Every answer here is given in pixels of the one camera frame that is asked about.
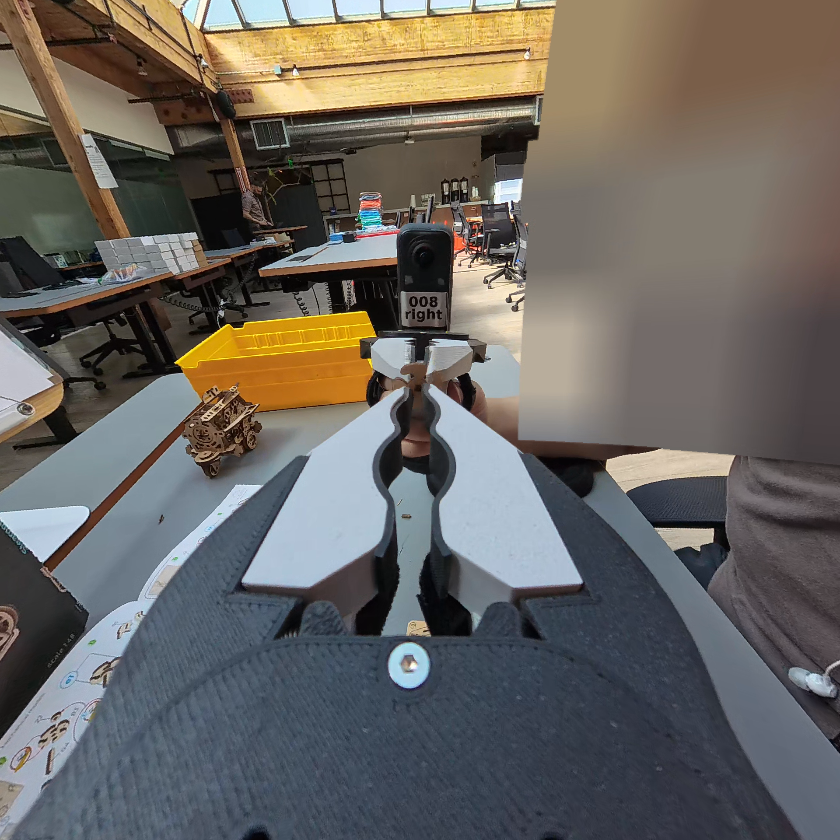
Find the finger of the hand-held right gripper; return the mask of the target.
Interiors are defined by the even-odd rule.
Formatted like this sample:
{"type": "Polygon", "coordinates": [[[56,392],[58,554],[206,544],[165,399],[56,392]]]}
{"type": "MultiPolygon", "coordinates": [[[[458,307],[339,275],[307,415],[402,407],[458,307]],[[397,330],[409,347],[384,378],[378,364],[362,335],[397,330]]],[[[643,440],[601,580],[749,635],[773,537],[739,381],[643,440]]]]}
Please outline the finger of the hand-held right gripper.
{"type": "Polygon", "coordinates": [[[473,348],[468,341],[430,341],[425,351],[424,380],[435,387],[468,374],[473,364],[473,348]]]}
{"type": "Polygon", "coordinates": [[[417,369],[415,341],[374,341],[371,344],[371,364],[373,371],[380,376],[383,389],[413,386],[417,369]]]}

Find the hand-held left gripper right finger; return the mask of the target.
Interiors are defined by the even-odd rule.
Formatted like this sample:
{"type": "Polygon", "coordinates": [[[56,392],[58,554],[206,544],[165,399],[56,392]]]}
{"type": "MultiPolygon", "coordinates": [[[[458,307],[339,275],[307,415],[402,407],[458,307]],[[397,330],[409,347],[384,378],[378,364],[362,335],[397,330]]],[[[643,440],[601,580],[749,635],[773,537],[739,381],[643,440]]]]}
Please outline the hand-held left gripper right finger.
{"type": "Polygon", "coordinates": [[[578,592],[581,574],[520,452],[432,385],[425,414],[436,595],[482,613],[495,602],[578,592]]]}

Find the person's right forearm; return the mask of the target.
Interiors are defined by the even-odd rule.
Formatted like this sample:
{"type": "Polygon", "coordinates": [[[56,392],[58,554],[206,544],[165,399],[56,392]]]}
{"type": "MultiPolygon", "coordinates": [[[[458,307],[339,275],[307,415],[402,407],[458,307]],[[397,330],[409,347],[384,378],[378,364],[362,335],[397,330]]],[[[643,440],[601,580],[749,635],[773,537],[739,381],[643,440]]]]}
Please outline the person's right forearm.
{"type": "Polygon", "coordinates": [[[486,423],[521,452],[539,458],[589,459],[605,462],[612,458],[645,454],[656,450],[656,448],[619,444],[580,444],[526,440],[519,434],[518,396],[489,399],[486,423]]]}

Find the assembled wooden model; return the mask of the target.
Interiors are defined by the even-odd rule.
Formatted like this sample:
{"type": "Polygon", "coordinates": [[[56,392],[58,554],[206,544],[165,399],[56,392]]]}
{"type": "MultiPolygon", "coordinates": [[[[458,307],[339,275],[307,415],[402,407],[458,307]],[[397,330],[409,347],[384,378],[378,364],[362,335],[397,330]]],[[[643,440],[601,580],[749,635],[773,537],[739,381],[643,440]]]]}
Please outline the assembled wooden model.
{"type": "Polygon", "coordinates": [[[222,391],[210,388],[201,405],[185,420],[186,453],[208,478],[218,475],[222,457],[241,457],[257,447],[262,425],[256,418],[258,404],[246,401],[238,384],[222,391]]]}

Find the grey standing desk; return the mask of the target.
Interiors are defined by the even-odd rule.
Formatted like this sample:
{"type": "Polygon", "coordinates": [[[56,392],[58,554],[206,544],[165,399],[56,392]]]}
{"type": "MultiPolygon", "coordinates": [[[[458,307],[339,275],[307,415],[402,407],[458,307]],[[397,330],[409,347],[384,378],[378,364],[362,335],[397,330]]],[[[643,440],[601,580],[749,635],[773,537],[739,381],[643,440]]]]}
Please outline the grey standing desk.
{"type": "Polygon", "coordinates": [[[279,279],[285,292],[324,283],[333,312],[363,310],[375,333],[396,330],[396,239],[396,233],[390,233],[312,246],[260,267],[259,275],[279,279]]]}

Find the yellow plastic bin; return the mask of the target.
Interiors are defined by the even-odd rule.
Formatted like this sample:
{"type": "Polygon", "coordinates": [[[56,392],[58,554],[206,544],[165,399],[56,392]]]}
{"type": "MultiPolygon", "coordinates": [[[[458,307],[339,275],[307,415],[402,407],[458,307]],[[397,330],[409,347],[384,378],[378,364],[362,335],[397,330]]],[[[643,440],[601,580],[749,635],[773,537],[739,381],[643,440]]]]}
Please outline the yellow plastic bin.
{"type": "Polygon", "coordinates": [[[238,385],[261,412],[364,403],[372,368],[360,341],[374,336],[365,311],[228,324],[177,364],[199,396],[238,385]]]}

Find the person's black office chair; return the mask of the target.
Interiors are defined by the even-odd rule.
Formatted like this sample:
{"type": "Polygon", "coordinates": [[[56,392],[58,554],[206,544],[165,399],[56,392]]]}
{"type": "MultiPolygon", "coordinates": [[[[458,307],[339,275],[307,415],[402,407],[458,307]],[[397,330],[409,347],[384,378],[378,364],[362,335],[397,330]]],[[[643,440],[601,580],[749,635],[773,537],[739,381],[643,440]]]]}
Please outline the person's black office chair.
{"type": "Polygon", "coordinates": [[[675,553],[706,590],[729,552],[726,533],[727,477],[665,479],[627,492],[645,519],[656,528],[712,529],[712,542],[675,553]]]}

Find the grey desk with black legs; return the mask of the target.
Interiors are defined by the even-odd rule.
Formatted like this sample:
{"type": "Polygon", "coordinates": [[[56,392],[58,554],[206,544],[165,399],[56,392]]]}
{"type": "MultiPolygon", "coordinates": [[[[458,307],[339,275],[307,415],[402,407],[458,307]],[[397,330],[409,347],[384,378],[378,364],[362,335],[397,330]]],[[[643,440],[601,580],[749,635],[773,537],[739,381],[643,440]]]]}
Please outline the grey desk with black legs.
{"type": "Polygon", "coordinates": [[[204,255],[208,262],[228,259],[227,267],[234,272],[245,309],[250,310],[252,308],[268,307],[270,302],[268,300],[255,301],[251,297],[247,284],[248,279],[251,275],[258,273],[260,267],[294,253],[294,248],[291,240],[278,243],[274,239],[266,239],[234,248],[205,250],[204,255]]]}

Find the printed instruction sheet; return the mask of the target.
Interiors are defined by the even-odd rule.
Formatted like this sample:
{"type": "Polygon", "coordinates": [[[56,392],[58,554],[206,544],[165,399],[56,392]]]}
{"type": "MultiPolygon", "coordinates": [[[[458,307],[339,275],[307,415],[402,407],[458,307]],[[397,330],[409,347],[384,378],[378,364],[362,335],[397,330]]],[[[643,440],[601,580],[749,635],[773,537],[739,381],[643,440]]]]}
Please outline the printed instruction sheet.
{"type": "Polygon", "coordinates": [[[158,564],[127,602],[86,632],[1,739],[1,838],[17,824],[67,761],[101,705],[128,642],[156,598],[194,550],[260,485],[236,485],[158,564]]]}

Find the white rounded panel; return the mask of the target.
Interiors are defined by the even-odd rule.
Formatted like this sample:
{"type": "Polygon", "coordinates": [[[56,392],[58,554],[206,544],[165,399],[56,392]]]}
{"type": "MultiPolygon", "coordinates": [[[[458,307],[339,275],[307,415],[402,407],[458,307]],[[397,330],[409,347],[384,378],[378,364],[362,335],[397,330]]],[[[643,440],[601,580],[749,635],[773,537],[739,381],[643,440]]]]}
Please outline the white rounded panel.
{"type": "Polygon", "coordinates": [[[46,562],[88,520],[87,507],[2,511],[1,521],[41,562],[46,562]]]}

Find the long grey wood-edged desk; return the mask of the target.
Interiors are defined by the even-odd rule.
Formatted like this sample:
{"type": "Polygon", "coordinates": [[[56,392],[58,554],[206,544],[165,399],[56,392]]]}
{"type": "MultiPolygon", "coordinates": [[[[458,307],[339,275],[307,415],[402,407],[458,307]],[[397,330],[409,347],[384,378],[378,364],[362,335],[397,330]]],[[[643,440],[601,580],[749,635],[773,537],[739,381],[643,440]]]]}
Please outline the long grey wood-edged desk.
{"type": "Polygon", "coordinates": [[[9,320],[38,317],[44,320],[66,315],[77,327],[88,326],[116,314],[123,314],[139,342],[147,371],[134,371],[127,378],[180,373],[173,348],[163,331],[150,302],[169,293],[191,289],[202,282],[224,275],[230,258],[215,259],[208,266],[174,276],[170,272],[131,282],[79,285],[59,290],[40,290],[26,298],[3,298],[2,317],[9,320]]]}

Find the white paper notice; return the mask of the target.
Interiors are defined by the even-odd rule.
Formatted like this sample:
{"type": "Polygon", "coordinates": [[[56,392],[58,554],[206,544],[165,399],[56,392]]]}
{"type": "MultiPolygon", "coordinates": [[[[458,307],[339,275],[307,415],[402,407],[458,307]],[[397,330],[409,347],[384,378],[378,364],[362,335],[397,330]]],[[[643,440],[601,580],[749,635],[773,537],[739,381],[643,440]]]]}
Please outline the white paper notice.
{"type": "Polygon", "coordinates": [[[95,138],[89,133],[81,133],[79,134],[79,140],[87,156],[98,188],[102,190],[115,190],[119,188],[119,184],[110,169],[109,163],[100,150],[95,138]]]}

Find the silver ventilation duct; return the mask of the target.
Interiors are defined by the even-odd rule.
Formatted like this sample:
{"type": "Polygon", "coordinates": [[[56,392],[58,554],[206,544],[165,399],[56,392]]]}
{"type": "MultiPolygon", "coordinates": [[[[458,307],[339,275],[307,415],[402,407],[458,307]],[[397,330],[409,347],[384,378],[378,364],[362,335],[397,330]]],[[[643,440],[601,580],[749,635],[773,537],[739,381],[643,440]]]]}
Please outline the silver ventilation duct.
{"type": "MultiPolygon", "coordinates": [[[[539,126],[540,112],[541,97],[532,97],[268,119],[286,121],[288,149],[314,152],[530,130],[539,126]]],[[[242,150],[262,152],[249,122],[236,122],[242,150]]]]}

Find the slim wooden post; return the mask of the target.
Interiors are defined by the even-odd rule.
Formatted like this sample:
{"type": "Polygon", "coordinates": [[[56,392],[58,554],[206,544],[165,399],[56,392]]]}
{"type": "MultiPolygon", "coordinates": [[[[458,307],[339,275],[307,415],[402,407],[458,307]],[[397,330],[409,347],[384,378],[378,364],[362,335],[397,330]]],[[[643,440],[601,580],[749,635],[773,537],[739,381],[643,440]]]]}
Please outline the slim wooden post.
{"type": "Polygon", "coordinates": [[[221,115],[216,111],[214,98],[215,92],[212,95],[212,105],[214,113],[216,114],[217,120],[221,126],[224,140],[227,146],[227,151],[229,152],[230,159],[234,165],[234,173],[236,176],[236,181],[239,187],[239,191],[243,193],[243,191],[249,186],[249,174],[247,172],[247,167],[245,163],[245,158],[243,156],[242,150],[240,148],[239,140],[238,140],[238,133],[235,126],[235,121],[226,120],[221,117],[221,115]]]}

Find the thick wooden post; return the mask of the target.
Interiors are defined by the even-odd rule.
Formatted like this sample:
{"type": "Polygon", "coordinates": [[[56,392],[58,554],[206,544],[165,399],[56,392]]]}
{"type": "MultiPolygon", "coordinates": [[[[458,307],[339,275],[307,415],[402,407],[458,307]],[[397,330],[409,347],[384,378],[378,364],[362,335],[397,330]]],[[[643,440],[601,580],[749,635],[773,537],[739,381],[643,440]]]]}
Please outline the thick wooden post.
{"type": "Polygon", "coordinates": [[[2,28],[24,69],[50,127],[105,238],[126,238],[130,231],[112,191],[101,188],[81,141],[82,127],[71,106],[28,1],[1,2],[2,28]]]}

